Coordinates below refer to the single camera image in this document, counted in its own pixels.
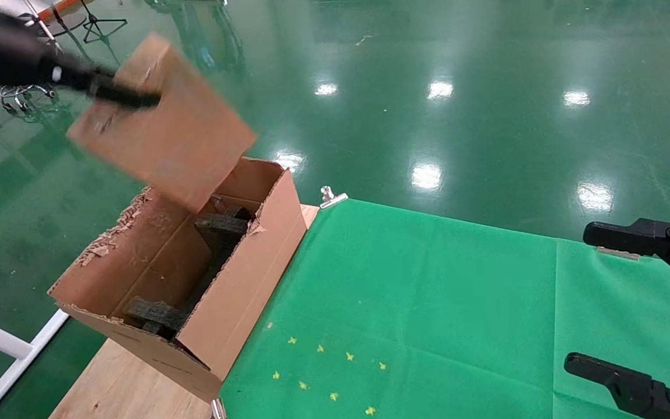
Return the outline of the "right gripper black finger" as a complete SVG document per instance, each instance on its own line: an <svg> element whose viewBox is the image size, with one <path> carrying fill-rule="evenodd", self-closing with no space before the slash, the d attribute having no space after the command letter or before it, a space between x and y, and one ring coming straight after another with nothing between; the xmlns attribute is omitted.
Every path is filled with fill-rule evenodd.
<svg viewBox="0 0 670 419"><path fill-rule="evenodd" d="M569 353L564 369L606 387L620 411L641 418L670 418L670 388L648 374L581 353Z"/></svg>
<svg viewBox="0 0 670 419"><path fill-rule="evenodd" d="M585 227L583 240L596 247L658 257L670 266L670 222L648 218L628 226L591 222Z"/></svg>

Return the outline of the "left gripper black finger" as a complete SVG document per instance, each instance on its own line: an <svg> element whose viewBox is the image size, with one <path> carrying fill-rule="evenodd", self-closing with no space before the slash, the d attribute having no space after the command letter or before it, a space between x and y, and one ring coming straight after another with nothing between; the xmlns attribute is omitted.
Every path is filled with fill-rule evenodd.
<svg viewBox="0 0 670 419"><path fill-rule="evenodd" d="M119 82L102 66L88 62L41 63L41 74L48 82L81 92L91 98L138 109L155 107L161 101L160 92L144 92Z"/></svg>

